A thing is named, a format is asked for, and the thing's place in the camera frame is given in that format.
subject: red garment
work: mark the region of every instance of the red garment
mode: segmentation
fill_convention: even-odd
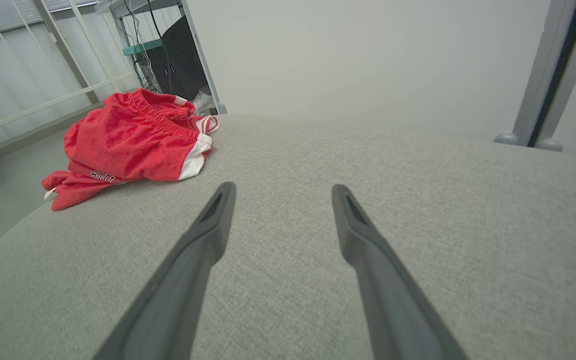
[[[177,182],[199,174],[213,147],[207,134],[219,123],[194,112],[190,101],[147,89],[108,96],[103,108],[66,132],[70,171],[55,171],[41,182],[58,194],[52,209],[71,207],[119,183]]]

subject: gray fabric surface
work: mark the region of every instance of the gray fabric surface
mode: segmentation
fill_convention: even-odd
[[[194,358],[369,358],[331,187],[350,187],[474,359],[576,359],[576,157],[220,116],[199,176],[115,186],[0,240],[0,359],[89,359],[217,186],[237,184]]]

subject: window blind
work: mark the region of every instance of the window blind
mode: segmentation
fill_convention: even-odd
[[[0,31],[23,27],[24,25],[13,3],[19,9],[26,23],[36,23],[42,20],[33,0],[0,0]],[[51,12],[70,9],[71,7],[68,0],[44,0],[44,3]],[[75,0],[78,7],[94,3],[96,0]]]

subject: shoe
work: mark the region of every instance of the shoe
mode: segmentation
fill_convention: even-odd
[[[199,91],[197,96],[194,97],[194,100],[192,100],[192,105],[194,105],[195,114],[205,112],[206,110],[215,107],[215,103],[213,102],[213,96],[208,95],[202,91]]]

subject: baseboard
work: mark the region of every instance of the baseboard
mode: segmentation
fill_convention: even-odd
[[[62,116],[56,120],[45,123],[44,125],[35,127],[30,131],[26,131],[23,134],[19,134],[12,139],[0,143],[0,158],[10,155],[30,144],[34,144],[41,139],[51,136],[52,134],[59,132],[59,130],[64,130],[69,128],[77,121],[82,120],[86,117],[91,110],[101,108],[103,106],[102,102],[89,105],[83,109],[71,112]]]

